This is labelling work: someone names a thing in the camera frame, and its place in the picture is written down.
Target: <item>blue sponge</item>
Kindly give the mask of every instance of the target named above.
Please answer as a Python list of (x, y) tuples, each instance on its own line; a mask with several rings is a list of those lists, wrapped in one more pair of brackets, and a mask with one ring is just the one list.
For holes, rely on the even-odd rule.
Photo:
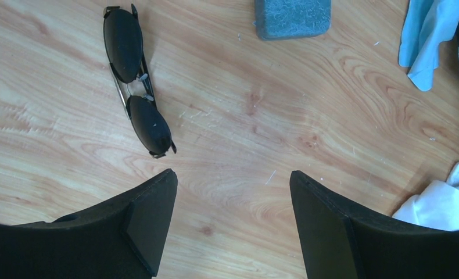
[(321, 35), (331, 26), (331, 0), (255, 0), (257, 35), (285, 40)]

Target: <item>black sunglasses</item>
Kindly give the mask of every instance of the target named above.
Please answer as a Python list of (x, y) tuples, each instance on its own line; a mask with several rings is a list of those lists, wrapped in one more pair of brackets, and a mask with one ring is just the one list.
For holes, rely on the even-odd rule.
[[(144, 57), (142, 31), (137, 10), (132, 13), (119, 6), (106, 7), (103, 18), (103, 36), (110, 69), (127, 117), (134, 126), (139, 140), (154, 158), (160, 158), (170, 149), (177, 153), (171, 140), (171, 131), (156, 107), (154, 91)], [(120, 87), (121, 81), (128, 92), (127, 100)], [(132, 95), (129, 85), (141, 83), (144, 96)]]

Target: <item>white speck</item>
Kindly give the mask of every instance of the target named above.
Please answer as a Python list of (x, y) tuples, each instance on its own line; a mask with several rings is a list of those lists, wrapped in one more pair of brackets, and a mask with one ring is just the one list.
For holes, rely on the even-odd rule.
[(272, 177), (273, 177), (274, 174), (275, 174), (275, 171), (276, 171), (276, 170), (274, 170), (274, 172), (271, 174), (271, 177), (269, 177), (269, 179), (267, 180), (266, 185), (271, 181)]

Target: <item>black padding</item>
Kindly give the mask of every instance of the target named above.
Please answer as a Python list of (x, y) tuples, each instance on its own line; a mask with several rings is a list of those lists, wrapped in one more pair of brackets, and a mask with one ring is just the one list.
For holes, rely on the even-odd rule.
[(0, 278), (155, 276), (177, 183), (176, 174), (165, 170), (53, 223), (0, 224)]
[(290, 187), (308, 278), (459, 278), (459, 231), (385, 216), (301, 171)]

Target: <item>laminate floor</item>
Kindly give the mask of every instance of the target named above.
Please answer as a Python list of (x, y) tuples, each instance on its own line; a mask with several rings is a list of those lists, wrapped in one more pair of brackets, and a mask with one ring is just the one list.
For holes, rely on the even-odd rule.
[(459, 161), (457, 44), (417, 90), (397, 64), (408, 0), (334, 0), (325, 35), (275, 42), (256, 37), (253, 0), (135, 1), (178, 146), (154, 160), (109, 72), (114, 4), (128, 8), (0, 0), (0, 223), (52, 221), (172, 168), (158, 278), (305, 278), (292, 170), (392, 214)]

